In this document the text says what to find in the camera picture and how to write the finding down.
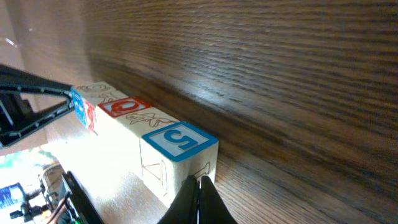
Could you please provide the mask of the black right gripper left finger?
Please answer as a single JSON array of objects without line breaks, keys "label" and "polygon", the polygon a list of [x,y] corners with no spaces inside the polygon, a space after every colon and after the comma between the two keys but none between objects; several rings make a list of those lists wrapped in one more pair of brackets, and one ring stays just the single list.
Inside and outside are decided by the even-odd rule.
[{"label": "black right gripper left finger", "polygon": [[189,175],[158,224],[197,224],[199,182]]}]

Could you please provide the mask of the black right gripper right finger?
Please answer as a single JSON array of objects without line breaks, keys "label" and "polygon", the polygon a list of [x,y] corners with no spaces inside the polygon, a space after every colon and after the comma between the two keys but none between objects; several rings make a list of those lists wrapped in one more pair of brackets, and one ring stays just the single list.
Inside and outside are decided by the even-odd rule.
[{"label": "black right gripper right finger", "polygon": [[237,224],[208,176],[201,177],[199,224]]}]

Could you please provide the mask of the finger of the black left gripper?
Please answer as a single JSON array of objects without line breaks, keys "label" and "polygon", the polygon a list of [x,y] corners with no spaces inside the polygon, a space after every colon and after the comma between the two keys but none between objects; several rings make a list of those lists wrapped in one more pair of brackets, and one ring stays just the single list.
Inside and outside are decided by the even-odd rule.
[{"label": "finger of the black left gripper", "polygon": [[72,86],[1,65],[1,147],[15,145],[74,109]]}]

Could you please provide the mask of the yellow wooden block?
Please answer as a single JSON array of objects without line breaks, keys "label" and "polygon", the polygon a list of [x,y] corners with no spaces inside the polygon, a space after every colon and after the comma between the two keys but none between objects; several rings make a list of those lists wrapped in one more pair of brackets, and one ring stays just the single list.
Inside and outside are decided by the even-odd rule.
[{"label": "yellow wooden block", "polygon": [[144,184],[166,207],[189,175],[215,181],[219,140],[188,122],[144,134],[140,147]]}]

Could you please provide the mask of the green wooden block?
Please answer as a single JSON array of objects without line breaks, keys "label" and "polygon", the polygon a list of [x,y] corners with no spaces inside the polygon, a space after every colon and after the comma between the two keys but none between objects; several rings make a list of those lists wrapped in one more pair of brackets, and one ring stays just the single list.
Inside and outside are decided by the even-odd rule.
[{"label": "green wooden block", "polygon": [[142,159],[140,141],[144,134],[178,122],[177,118],[158,110],[149,108],[129,113],[122,117],[123,125],[128,128],[132,141],[132,171],[142,180]]}]

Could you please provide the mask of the blue letter H block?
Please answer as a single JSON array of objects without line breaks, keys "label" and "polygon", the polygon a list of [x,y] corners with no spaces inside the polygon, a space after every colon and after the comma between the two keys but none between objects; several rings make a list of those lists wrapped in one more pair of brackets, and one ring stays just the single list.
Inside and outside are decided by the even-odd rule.
[{"label": "blue letter H block", "polygon": [[115,87],[106,82],[71,87],[76,117],[85,128],[89,129],[93,122],[95,106],[105,102],[108,93],[114,90]]}]

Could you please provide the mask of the blue edged X block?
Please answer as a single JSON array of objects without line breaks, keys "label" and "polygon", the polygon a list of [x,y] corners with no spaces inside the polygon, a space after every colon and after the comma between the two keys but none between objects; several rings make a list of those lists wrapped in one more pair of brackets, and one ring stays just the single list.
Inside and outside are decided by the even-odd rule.
[{"label": "blue edged X block", "polygon": [[132,164],[132,141],[122,117],[129,113],[153,108],[135,96],[100,103],[95,109],[96,124],[102,148],[108,154]]}]

